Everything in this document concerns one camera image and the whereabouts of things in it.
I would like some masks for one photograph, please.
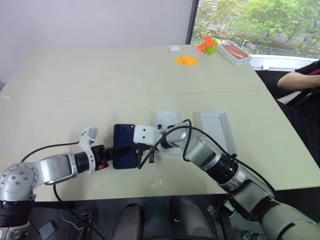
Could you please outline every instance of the white wall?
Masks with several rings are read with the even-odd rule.
[[[192,0],[0,0],[0,81],[34,48],[185,44]]]

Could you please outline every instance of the blue smartphone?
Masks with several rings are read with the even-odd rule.
[[[116,124],[113,127],[113,146],[130,147],[127,154],[113,158],[114,169],[135,169],[138,167],[138,145],[134,143],[135,125]]]

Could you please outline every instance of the metal bracket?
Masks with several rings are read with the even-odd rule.
[[[86,222],[87,224],[92,224],[92,221],[93,221],[93,217],[92,217],[92,214],[91,212],[85,212],[85,213],[82,213],[81,214],[81,218],[84,222]],[[84,229],[83,229],[83,233],[82,233],[82,240],[89,240],[91,239],[91,236],[90,236],[90,228],[88,228],[87,226],[84,226]]]
[[[84,129],[79,141],[80,149],[83,150],[88,157],[88,161],[89,161],[89,170],[87,172],[88,174],[92,174],[96,170],[95,156],[90,148],[90,145],[96,141],[97,134],[98,134],[98,129],[94,126],[89,125]]]

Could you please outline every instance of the black sleeve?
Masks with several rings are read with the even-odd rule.
[[[307,66],[294,70],[297,73],[308,75],[316,70],[320,69],[320,60],[315,61]]]

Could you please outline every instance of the window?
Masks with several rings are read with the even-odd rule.
[[[320,0],[195,2],[191,44],[209,35],[218,42],[231,40],[254,55],[320,57]]]

